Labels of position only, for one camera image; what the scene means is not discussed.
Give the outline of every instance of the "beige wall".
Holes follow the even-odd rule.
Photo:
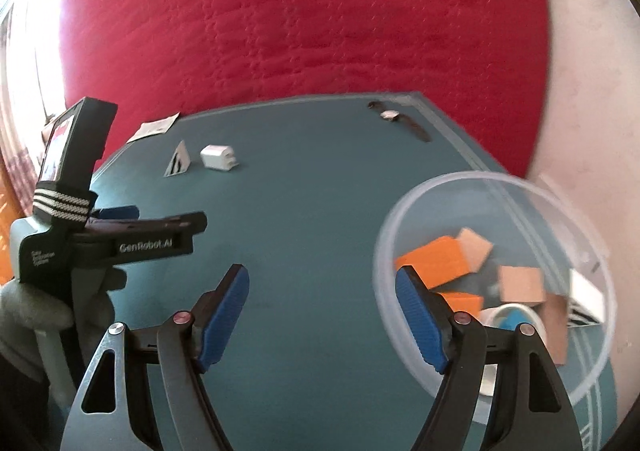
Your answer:
[[[628,0],[549,0],[548,102],[529,178],[543,174],[610,251],[618,420],[640,392],[640,17]]]

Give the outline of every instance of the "green table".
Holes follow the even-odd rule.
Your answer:
[[[431,134],[425,143],[367,109],[385,100]],[[192,163],[164,178],[184,139]],[[229,144],[240,166],[207,170],[199,151]],[[142,218],[203,210],[194,254],[128,265],[113,294],[130,327],[161,323],[213,289],[232,263],[251,289],[222,361],[205,376],[238,451],[408,450],[433,399],[396,356],[371,285],[374,243],[409,189],[498,163],[418,94],[311,96],[222,108],[128,144],[94,178],[97,206],[136,204]],[[156,368],[152,394],[166,449],[179,449]],[[616,423],[610,365],[576,406],[585,449]],[[466,449],[479,447],[473,424]]]

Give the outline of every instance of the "gloved hand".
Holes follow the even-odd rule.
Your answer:
[[[99,291],[86,307],[76,312],[80,347],[85,361],[91,358],[113,323],[113,303],[107,294],[124,288],[127,274],[122,269],[106,270]],[[61,331],[74,324],[74,314],[65,303],[45,292],[12,279],[0,287],[0,354],[31,379],[42,382],[44,370],[34,331]]]

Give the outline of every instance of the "red quilted fabric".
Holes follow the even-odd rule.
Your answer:
[[[142,121],[295,94],[422,91],[524,174],[545,95],[546,0],[63,0],[69,104]]]

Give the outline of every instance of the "clear round bin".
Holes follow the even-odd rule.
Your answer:
[[[497,266],[538,267],[545,290],[569,295],[575,269],[604,295],[601,325],[569,328],[568,355],[558,371],[572,405],[602,372],[613,341],[616,297],[607,262],[580,224],[579,215],[526,180],[502,173],[465,171],[414,187],[382,225],[374,254],[373,287],[386,332],[402,362],[432,396],[442,376],[422,359],[396,298],[394,261],[443,235],[469,227],[494,244],[484,266],[435,291],[460,290],[484,297],[484,308],[500,305]],[[474,420],[486,423],[492,398],[478,396]]]

